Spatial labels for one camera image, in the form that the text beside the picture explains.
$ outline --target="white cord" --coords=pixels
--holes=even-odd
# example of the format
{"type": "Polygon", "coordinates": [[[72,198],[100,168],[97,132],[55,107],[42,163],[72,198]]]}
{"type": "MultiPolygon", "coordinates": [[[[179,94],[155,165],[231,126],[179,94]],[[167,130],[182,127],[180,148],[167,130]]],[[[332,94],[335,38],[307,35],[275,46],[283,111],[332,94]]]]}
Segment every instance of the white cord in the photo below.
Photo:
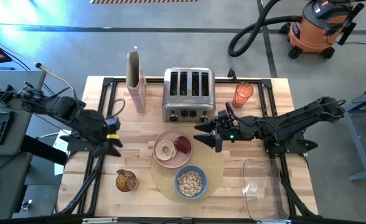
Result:
{"type": "MultiPolygon", "coordinates": [[[[15,51],[13,51],[12,49],[10,49],[9,47],[6,47],[5,45],[3,45],[3,44],[1,44],[0,43],[0,46],[2,46],[2,47],[4,47],[5,49],[8,49],[8,51],[10,51],[10,52],[12,52],[12,53],[14,53],[14,54],[16,54],[16,55],[18,55],[18,56],[20,56],[20,57],[22,57],[22,58],[24,58],[24,59],[26,59],[26,60],[28,60],[28,61],[30,61],[30,62],[32,62],[34,65],[36,65],[37,64],[37,62],[35,62],[35,61],[33,61],[33,60],[31,60],[31,59],[29,59],[29,58],[27,58],[27,57],[25,57],[25,56],[23,56],[23,55],[21,55],[21,54],[19,54],[19,53],[17,53],[17,52],[15,52],[15,51]]],[[[50,74],[50,75],[52,75],[53,77],[55,77],[56,79],[58,79],[58,80],[60,80],[60,81],[62,81],[62,82],[64,82],[68,87],[70,87],[70,89],[71,89],[71,91],[72,91],[72,95],[73,95],[73,97],[75,98],[75,99],[78,99],[77,98],[77,93],[75,92],[75,89],[67,82],[67,81],[65,81],[63,78],[61,78],[61,77],[59,77],[59,76],[57,76],[57,75],[55,75],[54,73],[52,73],[49,69],[47,69],[46,67],[44,67],[43,65],[41,65],[40,67],[39,67],[40,69],[42,69],[43,71],[45,71],[46,73],[48,73],[48,74],[50,74]]]]}
{"type": "Polygon", "coordinates": [[[46,138],[46,137],[50,137],[50,136],[53,136],[53,135],[56,135],[56,134],[59,134],[59,133],[45,134],[44,136],[41,136],[39,138],[46,138]]]}

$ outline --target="vacuum wheel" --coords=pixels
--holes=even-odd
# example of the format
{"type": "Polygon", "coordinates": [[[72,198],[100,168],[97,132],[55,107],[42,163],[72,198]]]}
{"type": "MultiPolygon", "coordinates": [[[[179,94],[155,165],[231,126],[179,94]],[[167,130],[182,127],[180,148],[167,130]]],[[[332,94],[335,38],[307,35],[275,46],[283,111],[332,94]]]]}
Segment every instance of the vacuum wheel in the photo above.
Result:
{"type": "Polygon", "coordinates": [[[286,22],[278,31],[279,34],[288,34],[289,33],[289,29],[291,28],[291,23],[290,22],[286,22]]]}
{"type": "Polygon", "coordinates": [[[300,49],[297,46],[294,46],[292,48],[292,50],[288,53],[288,56],[292,59],[296,59],[300,56],[301,53],[302,53],[302,49],[300,49]]]}
{"type": "Polygon", "coordinates": [[[321,52],[321,55],[325,58],[330,59],[330,58],[332,58],[334,53],[335,53],[335,49],[333,49],[332,47],[329,47],[329,48],[323,50],[323,52],[321,52]]]}

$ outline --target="toaster knob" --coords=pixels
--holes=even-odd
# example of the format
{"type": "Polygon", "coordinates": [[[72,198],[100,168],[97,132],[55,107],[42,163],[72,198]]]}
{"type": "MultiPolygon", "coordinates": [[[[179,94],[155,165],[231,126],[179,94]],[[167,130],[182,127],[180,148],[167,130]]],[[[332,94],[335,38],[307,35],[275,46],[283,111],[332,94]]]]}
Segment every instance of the toaster knob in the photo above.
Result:
{"type": "Polygon", "coordinates": [[[201,122],[201,123],[204,123],[204,122],[206,122],[206,121],[208,121],[208,117],[207,117],[207,116],[201,116],[201,117],[200,117],[200,122],[201,122]]]}
{"type": "Polygon", "coordinates": [[[169,116],[169,121],[176,122],[179,118],[176,114],[172,114],[169,116]]]}

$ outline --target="blue bowl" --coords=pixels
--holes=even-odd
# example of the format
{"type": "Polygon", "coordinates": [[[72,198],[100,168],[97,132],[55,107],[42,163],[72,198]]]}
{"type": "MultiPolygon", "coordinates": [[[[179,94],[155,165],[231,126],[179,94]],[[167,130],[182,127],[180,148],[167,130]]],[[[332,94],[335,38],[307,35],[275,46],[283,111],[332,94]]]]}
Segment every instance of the blue bowl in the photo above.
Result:
{"type": "Polygon", "coordinates": [[[200,167],[197,167],[197,166],[194,166],[194,165],[187,165],[187,166],[184,166],[184,167],[180,168],[177,171],[176,175],[175,175],[175,190],[181,197],[184,197],[186,199],[193,200],[193,199],[200,198],[205,193],[205,191],[207,190],[207,187],[208,187],[207,176],[206,176],[205,172],[200,167]],[[180,177],[183,173],[188,172],[188,171],[194,171],[194,172],[199,173],[200,177],[202,179],[202,189],[201,189],[200,193],[197,194],[194,197],[186,197],[186,196],[182,195],[182,193],[179,191],[179,183],[177,181],[177,178],[180,177]]]}

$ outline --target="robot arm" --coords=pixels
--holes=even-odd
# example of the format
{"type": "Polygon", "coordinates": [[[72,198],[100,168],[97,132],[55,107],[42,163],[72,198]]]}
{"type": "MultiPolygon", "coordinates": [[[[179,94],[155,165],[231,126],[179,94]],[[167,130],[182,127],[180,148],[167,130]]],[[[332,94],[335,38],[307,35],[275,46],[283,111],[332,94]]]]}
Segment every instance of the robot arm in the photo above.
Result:
{"type": "Polygon", "coordinates": [[[86,104],[78,99],[59,96],[67,89],[52,96],[44,96],[42,90],[36,90],[31,84],[26,83],[16,98],[21,100],[23,110],[50,116],[80,133],[79,138],[63,136],[63,140],[84,144],[87,151],[94,151],[95,157],[104,154],[121,156],[113,147],[123,146],[116,135],[121,126],[118,118],[104,118],[100,112],[85,110],[86,104]]]}
{"type": "Polygon", "coordinates": [[[268,153],[282,153],[285,152],[284,147],[291,144],[291,140],[306,128],[319,121],[334,122],[341,119],[345,110],[340,107],[342,105],[340,103],[343,104],[345,101],[322,97],[303,108],[276,118],[256,116],[239,118],[234,115],[227,103],[227,110],[218,112],[218,116],[212,121],[195,127],[208,134],[195,135],[194,139],[215,147],[216,152],[220,152],[223,141],[251,141],[257,138],[273,146],[273,150],[268,153]],[[238,126],[233,124],[234,120],[238,121],[238,126]]]}

